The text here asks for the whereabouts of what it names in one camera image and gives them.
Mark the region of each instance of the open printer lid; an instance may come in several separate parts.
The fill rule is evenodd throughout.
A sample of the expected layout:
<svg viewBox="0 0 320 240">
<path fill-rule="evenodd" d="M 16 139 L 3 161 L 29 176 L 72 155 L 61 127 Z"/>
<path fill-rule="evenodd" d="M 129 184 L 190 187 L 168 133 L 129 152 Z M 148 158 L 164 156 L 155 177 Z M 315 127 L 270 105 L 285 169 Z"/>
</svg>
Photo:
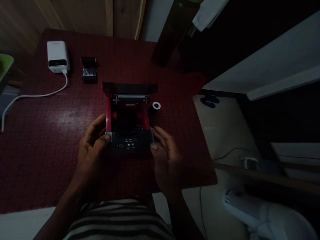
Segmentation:
<svg viewBox="0 0 320 240">
<path fill-rule="evenodd" d="M 123 95 L 150 95 L 158 91 L 158 84 L 125 84 L 102 82 L 105 95 L 112 98 L 113 94 Z"/>
</svg>

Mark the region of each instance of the floor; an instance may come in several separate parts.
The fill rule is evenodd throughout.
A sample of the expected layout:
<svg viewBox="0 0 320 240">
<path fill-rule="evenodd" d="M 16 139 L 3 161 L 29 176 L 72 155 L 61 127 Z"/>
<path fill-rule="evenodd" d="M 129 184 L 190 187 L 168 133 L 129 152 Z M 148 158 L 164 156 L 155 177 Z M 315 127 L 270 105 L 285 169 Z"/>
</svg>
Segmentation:
<svg viewBox="0 0 320 240">
<path fill-rule="evenodd" d="M 196 95 L 194 103 L 207 141 L 212 159 L 225 155 L 233 148 L 256 150 L 254 139 L 234 98 L 220 98 L 220 103 L 212 109 L 200 102 L 203 96 Z M 219 162 L 240 165 L 239 157 L 255 157 L 252 152 L 235 150 Z M 246 239 L 245 226 L 229 214 L 222 202 L 222 196 L 232 187 L 241 187 L 242 181 L 231 174 L 216 170 L 218 184 L 202 188 L 203 220 L 208 239 Z M 204 234 L 201 222 L 199 188 L 183 190 L 183 196 L 193 218 Z M 160 216 L 170 224 L 167 202 L 162 193 L 153 194 L 155 206 Z M 32 239 L 54 208 L 38 209 L 0 215 L 1 239 Z"/>
</svg>

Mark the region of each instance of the wooden wall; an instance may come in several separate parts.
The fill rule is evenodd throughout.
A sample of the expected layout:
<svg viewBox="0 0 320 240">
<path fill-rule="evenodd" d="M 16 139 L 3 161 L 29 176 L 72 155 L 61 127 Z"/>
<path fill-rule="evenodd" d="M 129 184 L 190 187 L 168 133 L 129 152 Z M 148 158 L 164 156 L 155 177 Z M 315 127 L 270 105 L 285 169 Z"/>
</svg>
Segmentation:
<svg viewBox="0 0 320 240">
<path fill-rule="evenodd" d="M 46 28 L 138 39 L 146 0 L 1 0 L 0 53 L 26 72 Z"/>
</svg>

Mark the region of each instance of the red table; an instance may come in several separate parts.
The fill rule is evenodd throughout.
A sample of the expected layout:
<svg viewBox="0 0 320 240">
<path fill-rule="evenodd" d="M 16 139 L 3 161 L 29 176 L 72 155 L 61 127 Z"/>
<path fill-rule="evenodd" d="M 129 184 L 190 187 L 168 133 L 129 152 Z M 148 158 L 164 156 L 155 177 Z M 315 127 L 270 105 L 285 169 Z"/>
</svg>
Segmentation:
<svg viewBox="0 0 320 240">
<path fill-rule="evenodd" d="M 0 213 L 55 206 L 76 167 L 78 143 L 87 125 L 105 111 L 101 80 L 158 83 L 161 103 L 155 123 L 171 133 L 184 156 L 184 187 L 217 183 L 192 96 L 203 86 L 197 74 L 182 75 L 152 64 L 155 43 L 45 30 L 20 94 L 39 95 L 64 85 L 48 68 L 46 42 L 66 42 L 71 61 L 68 87 L 55 96 L 13 104 L 0 140 Z M 99 84 L 82 82 L 80 57 L 96 57 Z M 158 192 L 152 157 L 103 159 L 100 199 Z"/>
</svg>

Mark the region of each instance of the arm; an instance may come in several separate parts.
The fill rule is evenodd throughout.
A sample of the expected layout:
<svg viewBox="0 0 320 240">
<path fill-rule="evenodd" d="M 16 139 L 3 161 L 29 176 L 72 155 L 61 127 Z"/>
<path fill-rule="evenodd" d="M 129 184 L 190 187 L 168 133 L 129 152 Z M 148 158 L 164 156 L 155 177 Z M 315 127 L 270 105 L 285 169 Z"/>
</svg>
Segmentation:
<svg viewBox="0 0 320 240">
<path fill-rule="evenodd" d="M 155 178 L 167 198 L 173 233 L 177 239 L 204 240 L 182 196 L 179 181 L 183 161 L 176 143 L 173 137 L 160 127 L 155 127 L 153 133 L 159 140 L 151 144 Z"/>
<path fill-rule="evenodd" d="M 106 115 L 102 114 L 88 126 L 85 135 L 80 140 L 75 175 L 51 217 L 34 240 L 64 238 L 69 227 L 79 215 L 85 203 L 88 187 L 98 176 L 101 152 L 110 141 L 109 135 L 103 135 L 94 141 L 95 136 L 99 134 L 99 126 L 105 122 L 105 119 Z"/>
</svg>

